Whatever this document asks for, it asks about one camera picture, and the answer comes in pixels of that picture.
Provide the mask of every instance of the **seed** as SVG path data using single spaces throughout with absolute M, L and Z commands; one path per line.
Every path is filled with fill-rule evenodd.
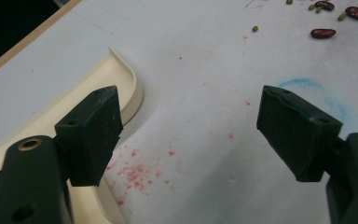
M 348 14 L 348 16 L 358 20 L 358 7 L 347 7 L 345 12 Z
M 339 15 L 338 20 L 343 21 L 345 19 L 345 17 L 347 17 L 347 14 L 344 12 L 341 15 Z
M 332 3 L 325 2 L 325 1 L 316 2 L 315 6 L 321 7 L 322 9 L 327 10 L 327 11 L 332 11 L 334 9 L 334 5 Z
M 330 38 L 336 34 L 335 30 L 332 29 L 314 29 L 310 32 L 310 35 L 316 39 Z

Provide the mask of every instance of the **blue stain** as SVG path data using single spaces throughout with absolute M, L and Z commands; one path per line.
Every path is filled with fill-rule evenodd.
M 320 99 L 325 104 L 327 107 L 327 110 L 325 111 L 326 113 L 339 119 L 341 122 L 345 122 L 348 118 L 345 106 L 341 104 L 322 84 L 315 80 L 305 77 L 294 78 L 282 82 L 278 87 L 292 91 L 299 96 L 305 93 L 312 94 L 315 98 Z

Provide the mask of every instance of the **red stain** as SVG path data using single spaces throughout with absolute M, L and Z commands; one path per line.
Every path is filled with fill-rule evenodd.
M 144 190 L 145 186 L 141 181 L 135 181 L 134 187 L 136 187 L 138 190 Z
M 123 205 L 124 202 L 126 202 L 126 198 L 124 198 L 124 197 L 121 197 L 121 198 L 118 199 L 118 201 L 117 201 L 118 205 Z
M 136 155 L 138 155 L 139 149 L 134 149 L 131 153 L 132 157 L 135 157 Z
M 117 172 L 118 175 L 123 175 L 129 170 L 129 167 L 125 166 L 120 171 Z
M 162 174 L 161 170 L 156 170 L 156 177 L 159 178 Z
M 111 170 L 113 167 L 117 166 L 117 161 L 113 161 L 112 164 L 106 166 L 106 171 Z
M 171 149 L 168 154 L 170 154 L 170 156 L 173 156 L 173 155 L 175 155 L 175 151 L 173 149 Z

